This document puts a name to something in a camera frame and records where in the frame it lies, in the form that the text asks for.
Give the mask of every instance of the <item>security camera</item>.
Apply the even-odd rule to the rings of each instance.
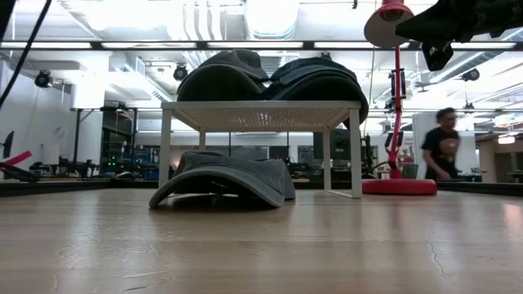
[[[321,57],[321,58],[328,59],[328,60],[332,60],[332,59],[333,59],[333,58],[330,56],[330,53],[329,53],[329,52],[321,52],[320,57]]]
[[[177,68],[174,69],[173,77],[177,81],[182,81],[184,78],[186,78],[187,72],[186,65],[185,64],[178,64]]]
[[[41,87],[43,89],[52,87],[51,72],[48,70],[40,70],[40,73],[34,79],[34,84],[36,87]]]
[[[477,69],[472,69],[461,76],[461,79],[465,82],[477,81],[478,78],[480,78],[480,71]]]

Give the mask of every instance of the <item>black cable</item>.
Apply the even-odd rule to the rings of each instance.
[[[0,97],[0,110],[2,110],[3,103],[6,101],[7,97],[9,96],[9,93],[11,92],[11,89],[13,86],[15,86],[16,78],[20,74],[20,71],[22,70],[22,66],[24,66],[25,59],[27,58],[27,55],[29,54],[29,50],[31,49],[31,46],[33,45],[34,39],[36,38],[38,31],[40,30],[40,27],[42,26],[43,20],[46,18],[47,12],[49,11],[49,7],[51,6],[52,0],[46,0],[46,4],[43,6],[42,12],[40,12],[40,16],[36,20],[36,24],[34,25],[33,32],[31,33],[31,36],[29,36],[29,39],[27,40],[27,45],[25,45],[24,51],[22,52],[22,56],[20,57],[20,60],[18,60],[18,64],[16,65],[15,71],[13,72],[13,75],[11,76],[11,80],[7,84],[6,90],[2,93],[2,96]]]

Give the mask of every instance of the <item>shelf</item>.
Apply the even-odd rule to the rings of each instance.
[[[172,116],[196,131],[333,130],[359,109],[355,101],[164,102]]]
[[[199,150],[205,150],[208,132],[317,131],[323,132],[324,189],[334,194],[361,198],[360,102],[356,101],[198,101],[163,102],[159,186],[168,182],[171,158],[172,117],[199,132]],[[332,191],[330,132],[350,119],[350,194]]]

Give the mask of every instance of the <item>person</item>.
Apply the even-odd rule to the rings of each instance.
[[[456,153],[459,147],[459,135],[454,130],[456,111],[446,108],[438,111],[436,120],[439,127],[427,133],[422,145],[423,159],[427,162],[426,179],[450,180],[458,177]]]

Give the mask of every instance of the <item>black t-shirt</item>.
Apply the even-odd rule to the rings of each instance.
[[[459,135],[456,131],[445,131],[440,127],[427,133],[423,150],[430,150],[434,162],[444,171],[448,172],[452,178],[458,177],[456,170],[456,153],[459,147]],[[436,171],[427,167],[427,179],[436,180],[438,175]]]

